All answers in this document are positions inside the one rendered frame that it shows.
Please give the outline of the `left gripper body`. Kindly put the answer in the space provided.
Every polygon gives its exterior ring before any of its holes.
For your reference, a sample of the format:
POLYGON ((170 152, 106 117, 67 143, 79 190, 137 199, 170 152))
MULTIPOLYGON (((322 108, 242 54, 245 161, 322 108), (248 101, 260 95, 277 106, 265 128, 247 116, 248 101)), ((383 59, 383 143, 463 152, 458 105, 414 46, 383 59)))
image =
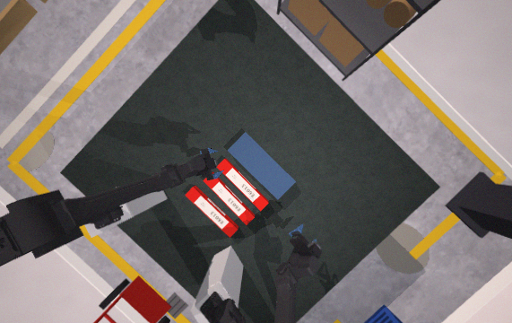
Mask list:
MULTIPOLYGON (((205 148, 205 149, 201 150, 201 152, 202 152, 202 154, 197 155, 197 156, 202 157, 202 158, 206 157, 206 160, 207 160, 207 159, 211 159, 211 156, 210 156, 210 154, 209 154, 209 150, 208 150, 208 148, 205 148)), ((203 177, 203 178, 205 178, 205 177, 206 177, 206 178, 207 178, 207 180, 212 180, 212 179, 214 179, 214 177, 213 177, 213 174, 212 174, 211 170, 210 170, 210 172, 203 174, 203 175, 202 175, 202 177, 203 177)))

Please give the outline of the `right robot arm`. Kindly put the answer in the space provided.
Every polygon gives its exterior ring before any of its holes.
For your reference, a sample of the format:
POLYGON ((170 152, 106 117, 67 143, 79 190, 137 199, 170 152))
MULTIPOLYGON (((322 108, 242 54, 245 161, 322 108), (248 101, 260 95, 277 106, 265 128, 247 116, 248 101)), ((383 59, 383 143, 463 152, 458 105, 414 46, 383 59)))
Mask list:
MULTIPOLYGON (((295 301, 299 278, 312 276, 319 268, 317 259, 322 253, 320 245, 313 241, 305 247, 303 241, 297 242, 292 252, 300 254, 300 257, 297 254, 291 254, 288 262, 282 262, 286 265, 279 265, 277 269, 274 323, 295 323, 295 301)), ((246 323, 234 303, 235 301, 230 298, 223 301, 217 292, 213 292, 200 307, 200 311, 209 323, 246 323)))

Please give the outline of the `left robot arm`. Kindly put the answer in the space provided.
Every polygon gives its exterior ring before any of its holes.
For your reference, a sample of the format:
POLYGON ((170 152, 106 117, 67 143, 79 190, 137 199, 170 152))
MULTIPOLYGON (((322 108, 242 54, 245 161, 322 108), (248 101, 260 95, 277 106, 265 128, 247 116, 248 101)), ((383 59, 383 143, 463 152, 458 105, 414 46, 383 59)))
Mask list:
POLYGON ((79 226, 90 222, 100 229, 120 221, 120 216, 124 215, 120 205, 165 188, 174 188, 186 182, 186 178, 203 175, 218 167, 215 158, 206 160, 199 156, 186 164, 171 163, 149 178, 91 196, 64 199, 56 190, 12 202, 6 206, 9 214, 0 217, 0 266, 29 252, 39 258, 82 237, 79 226))

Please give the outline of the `blue rectangular platform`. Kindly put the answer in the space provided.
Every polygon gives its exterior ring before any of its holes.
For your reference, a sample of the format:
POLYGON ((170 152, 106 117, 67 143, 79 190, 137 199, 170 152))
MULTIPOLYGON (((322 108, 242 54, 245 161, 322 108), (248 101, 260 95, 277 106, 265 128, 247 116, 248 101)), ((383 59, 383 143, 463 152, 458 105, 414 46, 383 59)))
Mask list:
POLYGON ((228 152, 277 200, 296 182, 246 132, 228 152))

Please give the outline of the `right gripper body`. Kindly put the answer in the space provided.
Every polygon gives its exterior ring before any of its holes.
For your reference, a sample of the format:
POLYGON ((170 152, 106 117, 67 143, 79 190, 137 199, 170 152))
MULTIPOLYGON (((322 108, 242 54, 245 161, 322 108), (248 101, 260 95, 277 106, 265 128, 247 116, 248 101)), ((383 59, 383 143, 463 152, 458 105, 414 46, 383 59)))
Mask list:
MULTIPOLYGON (((303 235, 302 235, 299 231, 292 232, 292 233, 291 233, 291 235, 292 235, 293 237, 298 236, 298 237, 297 237, 297 239, 293 239, 293 238, 292 238, 292 239, 290 240, 290 243, 291 243, 294 247, 295 247, 295 245, 296 245, 296 243, 297 243, 297 242, 301 242, 301 241, 303 241, 303 242, 304 242, 304 244, 305 244, 306 246, 308 245, 308 241, 303 237, 303 235)), ((300 254, 298 254, 298 253, 296 253, 296 252, 291 252, 291 253, 293 253, 293 254, 297 254, 297 255, 299 255, 299 256, 300 256, 300 254)))

